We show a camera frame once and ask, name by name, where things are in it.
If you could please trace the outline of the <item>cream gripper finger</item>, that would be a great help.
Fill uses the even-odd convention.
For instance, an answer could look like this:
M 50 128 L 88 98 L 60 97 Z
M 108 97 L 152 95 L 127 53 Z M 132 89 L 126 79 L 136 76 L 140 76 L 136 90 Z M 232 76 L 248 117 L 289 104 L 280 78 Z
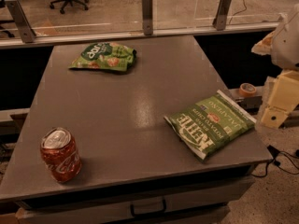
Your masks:
M 278 129 L 288 116 L 287 111 L 268 106 L 262 114 L 261 123 L 268 128 Z

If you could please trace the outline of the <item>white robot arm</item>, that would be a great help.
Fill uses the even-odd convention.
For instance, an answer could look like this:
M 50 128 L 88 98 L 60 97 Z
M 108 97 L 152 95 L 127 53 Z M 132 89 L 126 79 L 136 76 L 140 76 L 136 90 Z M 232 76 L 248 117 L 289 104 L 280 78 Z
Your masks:
M 278 27 L 251 51 L 270 55 L 272 64 L 282 69 L 274 79 L 261 117 L 264 126 L 278 128 L 299 105 L 299 4 L 294 5 Z

